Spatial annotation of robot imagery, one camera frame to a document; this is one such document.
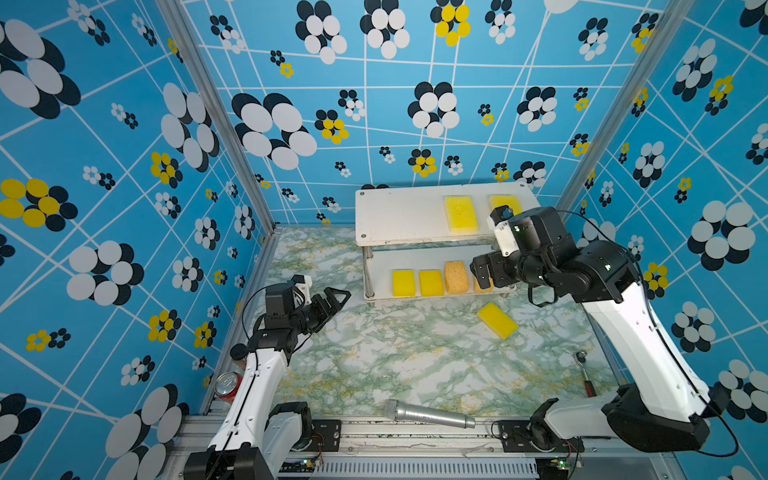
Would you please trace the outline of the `yellow sponge front diagonal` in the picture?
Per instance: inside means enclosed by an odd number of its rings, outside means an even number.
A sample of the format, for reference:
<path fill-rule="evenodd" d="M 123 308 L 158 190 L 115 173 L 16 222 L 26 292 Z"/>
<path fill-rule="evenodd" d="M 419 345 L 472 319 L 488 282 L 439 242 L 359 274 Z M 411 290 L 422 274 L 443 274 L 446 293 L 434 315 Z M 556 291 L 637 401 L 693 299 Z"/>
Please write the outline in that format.
<path fill-rule="evenodd" d="M 477 214 L 470 196 L 448 196 L 444 206 L 451 234 L 470 234 L 478 230 Z"/>

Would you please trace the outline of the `yellow sponge diagonal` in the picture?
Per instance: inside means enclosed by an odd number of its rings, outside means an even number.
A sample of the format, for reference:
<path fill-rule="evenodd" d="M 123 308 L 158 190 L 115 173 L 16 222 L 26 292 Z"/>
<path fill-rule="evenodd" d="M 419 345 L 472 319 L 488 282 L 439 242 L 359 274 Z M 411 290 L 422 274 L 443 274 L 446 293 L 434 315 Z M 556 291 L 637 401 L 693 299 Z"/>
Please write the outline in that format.
<path fill-rule="evenodd" d="M 444 206 L 451 234 L 470 234 L 478 230 L 477 214 L 470 196 L 448 196 Z"/>
<path fill-rule="evenodd" d="M 483 306 L 477 316 L 502 340 L 510 337 L 519 328 L 518 324 L 493 302 Z"/>

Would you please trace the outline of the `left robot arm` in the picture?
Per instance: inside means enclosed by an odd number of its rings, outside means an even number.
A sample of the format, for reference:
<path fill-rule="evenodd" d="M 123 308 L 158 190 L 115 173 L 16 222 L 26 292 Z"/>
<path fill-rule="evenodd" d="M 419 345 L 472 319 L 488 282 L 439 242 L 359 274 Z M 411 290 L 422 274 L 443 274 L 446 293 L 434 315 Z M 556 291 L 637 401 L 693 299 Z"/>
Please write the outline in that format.
<path fill-rule="evenodd" d="M 311 278 L 263 287 L 265 311 L 254 321 L 244 345 L 246 368 L 220 429 L 207 449 L 192 453 L 185 479 L 275 479 L 294 448 L 313 437 L 305 402 L 273 403 L 301 336 L 310 338 L 351 298 L 348 290 L 327 287 L 310 293 Z"/>

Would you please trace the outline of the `yellow sponge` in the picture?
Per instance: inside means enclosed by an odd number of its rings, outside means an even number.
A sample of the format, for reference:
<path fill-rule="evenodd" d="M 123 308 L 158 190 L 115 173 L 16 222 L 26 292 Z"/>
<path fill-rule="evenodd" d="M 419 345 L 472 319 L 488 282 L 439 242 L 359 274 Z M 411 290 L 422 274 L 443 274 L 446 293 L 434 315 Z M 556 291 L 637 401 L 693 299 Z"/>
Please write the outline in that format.
<path fill-rule="evenodd" d="M 392 294 L 395 298 L 412 298 L 416 295 L 413 270 L 392 271 Z"/>
<path fill-rule="evenodd" d="M 524 211 L 520 200 L 514 195 L 491 195 L 490 207 L 492 210 L 507 207 L 512 211 L 513 215 L 518 215 Z"/>
<path fill-rule="evenodd" d="M 420 271 L 419 287 L 422 297 L 441 297 L 445 294 L 443 277 L 439 270 Z"/>

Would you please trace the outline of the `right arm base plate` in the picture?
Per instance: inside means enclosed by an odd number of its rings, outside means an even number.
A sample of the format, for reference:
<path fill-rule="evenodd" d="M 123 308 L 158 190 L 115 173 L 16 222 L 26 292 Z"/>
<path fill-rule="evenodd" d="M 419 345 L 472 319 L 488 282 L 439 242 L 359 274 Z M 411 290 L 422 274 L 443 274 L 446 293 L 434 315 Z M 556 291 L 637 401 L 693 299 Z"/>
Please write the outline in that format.
<path fill-rule="evenodd" d="M 490 434 L 501 442 L 505 453 L 542 453 L 570 454 L 583 453 L 581 439 L 545 440 L 543 446 L 537 445 L 527 420 L 497 420 L 491 424 Z"/>

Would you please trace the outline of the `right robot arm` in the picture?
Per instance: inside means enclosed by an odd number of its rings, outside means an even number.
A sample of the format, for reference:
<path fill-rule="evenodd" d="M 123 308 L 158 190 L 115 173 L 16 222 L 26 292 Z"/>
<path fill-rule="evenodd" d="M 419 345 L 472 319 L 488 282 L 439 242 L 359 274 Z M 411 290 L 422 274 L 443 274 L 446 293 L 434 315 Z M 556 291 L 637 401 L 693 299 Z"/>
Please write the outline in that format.
<path fill-rule="evenodd" d="M 532 444 L 549 451 L 574 438 L 617 438 L 646 453 L 701 452 L 707 421 L 722 416 L 729 396 L 708 386 L 683 358 L 629 251 L 603 238 L 578 246 L 552 207 L 513 214 L 501 206 L 488 223 L 498 247 L 473 259 L 478 284 L 546 286 L 555 299 L 571 297 L 597 322 L 632 378 L 613 393 L 545 401 L 529 420 Z"/>

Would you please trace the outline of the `orange sponge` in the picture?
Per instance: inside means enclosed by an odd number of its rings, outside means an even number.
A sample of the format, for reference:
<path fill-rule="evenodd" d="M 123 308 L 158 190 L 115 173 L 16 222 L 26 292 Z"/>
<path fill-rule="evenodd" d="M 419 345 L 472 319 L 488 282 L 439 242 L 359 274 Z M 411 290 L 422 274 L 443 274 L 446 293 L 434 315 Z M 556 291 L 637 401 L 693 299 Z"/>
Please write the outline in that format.
<path fill-rule="evenodd" d="M 462 261 L 451 261 L 444 268 L 445 290 L 450 295 L 461 295 L 469 291 L 467 267 Z"/>
<path fill-rule="evenodd" d="M 491 293 L 493 291 L 493 283 L 490 283 L 489 287 L 484 288 L 482 287 L 477 280 L 474 280 L 474 292 L 476 294 L 485 294 L 485 293 Z"/>

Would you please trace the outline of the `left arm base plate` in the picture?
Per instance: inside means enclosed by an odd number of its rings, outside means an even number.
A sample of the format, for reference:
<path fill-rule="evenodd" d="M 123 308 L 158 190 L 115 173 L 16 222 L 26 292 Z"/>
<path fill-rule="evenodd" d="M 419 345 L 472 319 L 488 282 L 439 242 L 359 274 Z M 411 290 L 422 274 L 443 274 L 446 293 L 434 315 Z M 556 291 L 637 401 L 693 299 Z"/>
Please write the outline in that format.
<path fill-rule="evenodd" d="M 309 443 L 299 452 L 338 452 L 342 434 L 342 421 L 338 419 L 314 420 Z"/>

